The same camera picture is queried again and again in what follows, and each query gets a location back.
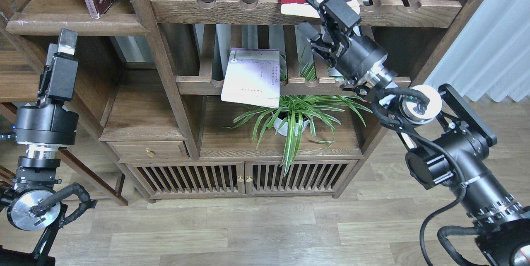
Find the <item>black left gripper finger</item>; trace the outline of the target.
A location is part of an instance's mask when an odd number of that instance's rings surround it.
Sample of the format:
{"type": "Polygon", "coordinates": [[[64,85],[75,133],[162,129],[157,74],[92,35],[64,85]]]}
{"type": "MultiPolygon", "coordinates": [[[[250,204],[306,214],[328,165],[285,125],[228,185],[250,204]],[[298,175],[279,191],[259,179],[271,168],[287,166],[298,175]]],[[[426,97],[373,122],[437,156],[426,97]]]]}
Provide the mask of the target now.
{"type": "Polygon", "coordinates": [[[77,32],[61,29],[58,43],[49,45],[37,102],[72,100],[78,69],[78,60],[74,58],[77,37],[77,32]]]}

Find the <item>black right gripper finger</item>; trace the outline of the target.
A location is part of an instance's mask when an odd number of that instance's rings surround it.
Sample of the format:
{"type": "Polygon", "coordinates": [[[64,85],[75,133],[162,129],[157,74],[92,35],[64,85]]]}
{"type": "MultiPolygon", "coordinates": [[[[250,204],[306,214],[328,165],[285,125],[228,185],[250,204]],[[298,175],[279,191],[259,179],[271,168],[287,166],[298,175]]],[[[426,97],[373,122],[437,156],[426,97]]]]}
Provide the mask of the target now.
{"type": "Polygon", "coordinates": [[[316,30],[311,24],[308,22],[302,22],[301,24],[297,25],[297,30],[303,36],[310,42],[310,43],[318,43],[321,35],[319,34],[318,30],[316,30]]]}
{"type": "Polygon", "coordinates": [[[360,16],[344,0],[305,0],[318,11],[328,32],[352,35],[360,16]]]}

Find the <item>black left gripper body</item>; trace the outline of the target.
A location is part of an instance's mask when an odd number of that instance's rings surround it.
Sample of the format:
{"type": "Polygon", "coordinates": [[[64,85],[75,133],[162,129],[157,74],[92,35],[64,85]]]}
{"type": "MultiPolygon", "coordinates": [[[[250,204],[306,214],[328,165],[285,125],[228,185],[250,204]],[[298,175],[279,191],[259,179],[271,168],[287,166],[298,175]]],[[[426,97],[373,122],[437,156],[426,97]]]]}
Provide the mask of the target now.
{"type": "Polygon", "coordinates": [[[55,159],[59,149],[74,145],[77,125],[78,114],[62,102],[25,105],[17,111],[14,132],[16,142],[28,146],[27,158],[55,159]]]}

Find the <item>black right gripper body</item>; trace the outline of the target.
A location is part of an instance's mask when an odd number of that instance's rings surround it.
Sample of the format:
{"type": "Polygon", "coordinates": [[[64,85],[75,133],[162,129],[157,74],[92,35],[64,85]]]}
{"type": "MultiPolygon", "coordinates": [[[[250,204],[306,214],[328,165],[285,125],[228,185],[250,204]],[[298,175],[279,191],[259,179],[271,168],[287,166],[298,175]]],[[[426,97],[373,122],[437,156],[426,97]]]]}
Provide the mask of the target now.
{"type": "Polygon", "coordinates": [[[339,41],[333,44],[320,35],[318,43],[310,43],[313,53],[354,87],[384,89],[396,76],[384,66],[388,53],[370,37],[337,32],[339,41]]]}

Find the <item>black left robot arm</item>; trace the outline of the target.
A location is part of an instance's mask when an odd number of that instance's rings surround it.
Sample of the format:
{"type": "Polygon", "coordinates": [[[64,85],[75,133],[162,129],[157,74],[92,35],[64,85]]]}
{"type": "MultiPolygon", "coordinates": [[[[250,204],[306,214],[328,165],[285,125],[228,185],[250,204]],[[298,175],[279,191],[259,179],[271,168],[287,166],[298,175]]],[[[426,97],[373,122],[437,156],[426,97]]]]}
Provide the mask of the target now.
{"type": "Polygon", "coordinates": [[[76,82],[77,37],[72,30],[60,31],[58,43],[48,48],[36,103],[20,107],[16,114],[12,138],[28,149],[19,157],[14,185],[1,191],[1,208],[15,228],[43,233],[31,253],[1,248],[2,266],[53,266],[49,251],[58,231],[97,204],[78,183],[53,189],[60,183],[55,178],[57,153],[75,143],[77,132],[78,114],[64,107],[72,100],[76,82]]]}

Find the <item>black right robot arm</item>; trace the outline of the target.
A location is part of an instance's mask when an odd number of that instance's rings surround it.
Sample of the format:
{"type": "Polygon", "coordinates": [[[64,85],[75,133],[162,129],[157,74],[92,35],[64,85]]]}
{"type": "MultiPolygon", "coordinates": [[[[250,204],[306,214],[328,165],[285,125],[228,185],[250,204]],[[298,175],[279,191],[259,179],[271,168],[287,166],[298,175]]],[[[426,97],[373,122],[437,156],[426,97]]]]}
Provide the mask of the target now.
{"type": "Polygon", "coordinates": [[[407,148],[410,174],[425,189],[441,184],[456,200],[430,214],[422,223],[422,255],[432,265],[424,244],[424,231],[432,218],[461,204],[471,227],[445,226],[437,238],[460,266],[471,266],[449,236],[474,235],[475,243],[492,266],[528,266],[529,208],[499,183],[483,160],[496,144],[494,132],[449,84],[399,88],[395,73],[383,66],[387,53],[370,37],[358,36],[360,16],[344,0],[305,0],[323,22],[322,33],[304,22],[299,30],[313,52],[345,78],[351,90],[371,104],[373,115],[394,130],[407,148]]]}

